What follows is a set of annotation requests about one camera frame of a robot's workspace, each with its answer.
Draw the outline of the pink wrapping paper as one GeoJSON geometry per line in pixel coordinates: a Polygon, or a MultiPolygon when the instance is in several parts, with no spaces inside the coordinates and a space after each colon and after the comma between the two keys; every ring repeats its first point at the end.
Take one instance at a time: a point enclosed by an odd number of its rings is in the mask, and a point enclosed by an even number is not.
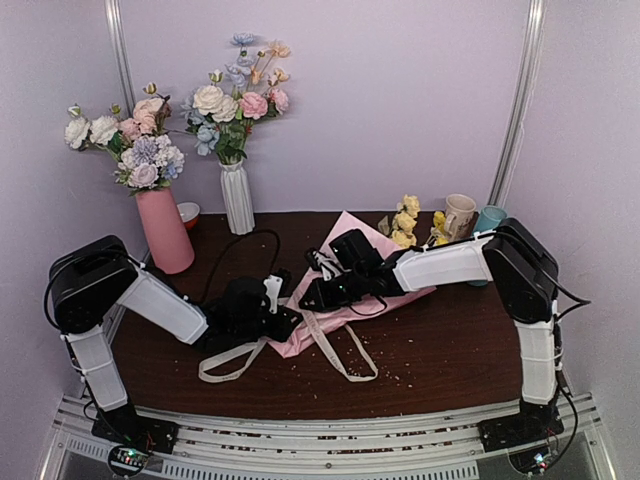
{"type": "MultiPolygon", "coordinates": [[[[340,234],[352,229],[361,230],[372,246],[379,251],[383,259],[388,257],[391,253],[400,250],[400,246],[396,245],[391,239],[379,233],[374,227],[366,224],[351,213],[343,211],[332,226],[325,240],[322,242],[320,251],[324,254],[328,254],[329,257],[335,261],[335,255],[330,253],[329,242],[337,238],[340,234]]],[[[298,307],[298,300],[300,300],[303,292],[315,278],[322,278],[322,275],[319,273],[313,273],[308,269],[303,275],[298,286],[294,289],[291,298],[289,298],[284,306],[299,311],[300,308],[298,307]]],[[[404,296],[386,297],[384,300],[387,303],[387,308],[384,312],[381,311],[382,305],[376,299],[370,296],[365,297],[361,303],[355,306],[355,308],[361,313],[371,315],[358,315],[347,307],[340,308],[329,313],[317,313],[304,310],[302,312],[304,317],[303,321],[294,329],[286,342],[268,340],[268,344],[282,358],[295,357],[306,348],[316,343],[316,339],[312,334],[313,328],[305,322],[306,319],[310,318],[312,323],[315,321],[315,324],[317,324],[316,326],[318,327],[316,330],[320,329],[322,331],[322,335],[326,335],[348,325],[348,322],[367,320],[369,318],[382,315],[382,313],[389,313],[390,311],[401,308],[404,305],[434,292],[435,290],[436,287],[427,287],[424,290],[408,293],[404,296]]]]}

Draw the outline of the cream printed ribbon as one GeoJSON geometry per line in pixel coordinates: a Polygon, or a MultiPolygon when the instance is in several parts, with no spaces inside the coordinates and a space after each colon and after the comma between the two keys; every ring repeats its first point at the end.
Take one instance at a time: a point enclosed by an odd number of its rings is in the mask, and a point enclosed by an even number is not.
{"type": "Polygon", "coordinates": [[[348,309],[340,309],[337,312],[327,314],[304,311],[302,315],[303,322],[294,330],[290,339],[282,344],[267,340],[266,337],[263,337],[255,342],[245,343],[202,360],[198,365],[199,379],[210,384],[237,380],[251,366],[267,344],[271,345],[284,359],[297,357],[312,345],[316,345],[334,369],[349,382],[370,382],[378,378],[378,367],[350,326],[350,323],[354,320],[364,320],[365,317],[363,315],[359,315],[348,309]],[[329,333],[339,330],[340,328],[344,328],[351,338],[353,346],[371,370],[370,375],[351,374],[345,368],[345,365],[327,338],[329,333]],[[247,356],[247,359],[239,369],[223,375],[210,373],[211,370],[244,356],[247,356]]]}

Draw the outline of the yellow blue flower bunch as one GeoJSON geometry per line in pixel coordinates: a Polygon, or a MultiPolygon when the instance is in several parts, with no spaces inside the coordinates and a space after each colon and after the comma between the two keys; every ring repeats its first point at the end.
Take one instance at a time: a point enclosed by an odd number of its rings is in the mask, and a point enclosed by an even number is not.
{"type": "MultiPolygon", "coordinates": [[[[384,216],[377,223],[377,231],[401,248],[417,246],[418,238],[415,229],[421,211],[418,197],[405,194],[396,205],[395,214],[392,217],[384,216]]],[[[445,232],[445,220],[446,217],[442,211],[436,211],[433,214],[429,236],[423,244],[425,248],[442,246],[450,242],[450,235],[445,232]]]]}

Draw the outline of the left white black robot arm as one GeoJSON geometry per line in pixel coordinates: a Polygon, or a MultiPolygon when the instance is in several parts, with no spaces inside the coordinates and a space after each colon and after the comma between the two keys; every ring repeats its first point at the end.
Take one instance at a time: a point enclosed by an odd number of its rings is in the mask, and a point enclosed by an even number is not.
{"type": "Polygon", "coordinates": [[[120,375],[103,324],[114,310],[131,312],[201,353],[217,355],[260,340],[287,341],[303,317],[281,292],[290,275],[230,281],[221,297],[195,301],[155,266],[134,259],[108,235],[56,260],[43,308],[96,409],[94,436],[145,454],[173,451],[176,423],[138,413],[120,375]]]}

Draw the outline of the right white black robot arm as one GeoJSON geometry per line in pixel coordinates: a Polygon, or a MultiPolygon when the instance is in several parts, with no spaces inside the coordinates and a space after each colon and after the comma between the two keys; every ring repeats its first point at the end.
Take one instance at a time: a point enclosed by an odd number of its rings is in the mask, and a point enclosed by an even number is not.
{"type": "Polygon", "coordinates": [[[301,295],[301,309],[328,313],[365,297],[384,300],[428,287],[492,282],[519,338],[522,388],[516,414],[484,420],[478,430],[485,451],[514,448],[560,434],[561,330],[557,324],[559,267],[516,219],[432,248],[409,247],[382,257],[364,233],[351,229],[329,244],[330,256],[309,250],[319,272],[301,295]]]}

